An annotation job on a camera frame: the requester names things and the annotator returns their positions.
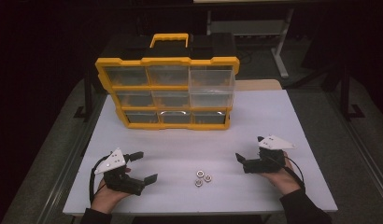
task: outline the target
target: person's right hand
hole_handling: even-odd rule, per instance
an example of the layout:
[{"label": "person's right hand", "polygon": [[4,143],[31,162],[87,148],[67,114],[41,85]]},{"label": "person's right hand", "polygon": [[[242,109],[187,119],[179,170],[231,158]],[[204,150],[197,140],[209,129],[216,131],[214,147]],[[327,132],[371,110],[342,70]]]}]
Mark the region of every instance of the person's right hand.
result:
[{"label": "person's right hand", "polygon": [[[285,166],[293,170],[291,163],[287,158],[285,158]],[[283,168],[276,173],[261,173],[259,175],[266,177],[283,195],[300,189],[300,186],[297,184],[296,180]]]}]

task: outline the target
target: black sleeve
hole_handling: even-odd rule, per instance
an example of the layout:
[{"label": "black sleeve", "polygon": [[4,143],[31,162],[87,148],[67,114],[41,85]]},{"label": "black sleeve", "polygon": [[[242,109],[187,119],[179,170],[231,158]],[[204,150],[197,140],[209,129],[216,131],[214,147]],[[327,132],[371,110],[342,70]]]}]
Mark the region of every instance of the black sleeve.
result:
[{"label": "black sleeve", "polygon": [[288,224],[327,224],[331,217],[314,205],[307,195],[298,189],[280,199]]},{"label": "black sleeve", "polygon": [[90,208],[86,208],[80,224],[110,224],[112,215],[101,213]]}]

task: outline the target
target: person's left hand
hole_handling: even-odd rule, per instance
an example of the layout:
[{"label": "person's left hand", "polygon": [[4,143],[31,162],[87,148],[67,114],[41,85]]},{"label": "person's left hand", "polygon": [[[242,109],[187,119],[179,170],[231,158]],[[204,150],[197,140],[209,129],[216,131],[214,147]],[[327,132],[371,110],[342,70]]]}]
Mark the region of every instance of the person's left hand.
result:
[{"label": "person's left hand", "polygon": [[91,209],[105,214],[110,214],[119,201],[131,195],[130,193],[108,189],[104,179],[99,183],[98,189],[92,201]]}]

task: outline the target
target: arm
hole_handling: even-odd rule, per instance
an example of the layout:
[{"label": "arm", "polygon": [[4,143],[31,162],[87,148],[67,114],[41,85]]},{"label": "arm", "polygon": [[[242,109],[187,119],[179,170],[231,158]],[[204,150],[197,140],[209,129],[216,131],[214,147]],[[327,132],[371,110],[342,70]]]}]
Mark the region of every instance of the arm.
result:
[{"label": "arm", "polygon": [[[291,168],[288,159],[286,166]],[[327,224],[332,223],[331,218],[314,205],[308,196],[301,190],[296,180],[284,169],[277,173],[260,174],[266,177],[284,195],[280,201],[284,207],[285,216],[289,224]]]},{"label": "arm", "polygon": [[109,224],[112,219],[110,213],[117,203],[130,195],[129,193],[108,189],[104,179],[102,179],[92,201],[92,207],[86,208],[80,224]]}]

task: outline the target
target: human hand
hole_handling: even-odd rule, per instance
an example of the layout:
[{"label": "human hand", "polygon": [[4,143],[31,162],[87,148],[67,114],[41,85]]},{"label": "human hand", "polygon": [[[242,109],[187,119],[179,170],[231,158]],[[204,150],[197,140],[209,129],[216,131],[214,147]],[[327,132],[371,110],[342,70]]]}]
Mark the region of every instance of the human hand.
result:
[{"label": "human hand", "polygon": [[[126,168],[125,170],[126,173],[130,171],[131,170],[129,168]],[[105,180],[102,179],[99,183],[98,191],[94,195],[91,209],[105,214],[110,214],[119,201],[130,195],[130,193],[109,189],[106,186]]]},{"label": "human hand", "polygon": [[[285,166],[293,170],[291,163],[287,158],[285,158]],[[261,173],[259,175],[266,177],[283,195],[300,189],[300,186],[296,180],[283,168],[276,173]]]}]

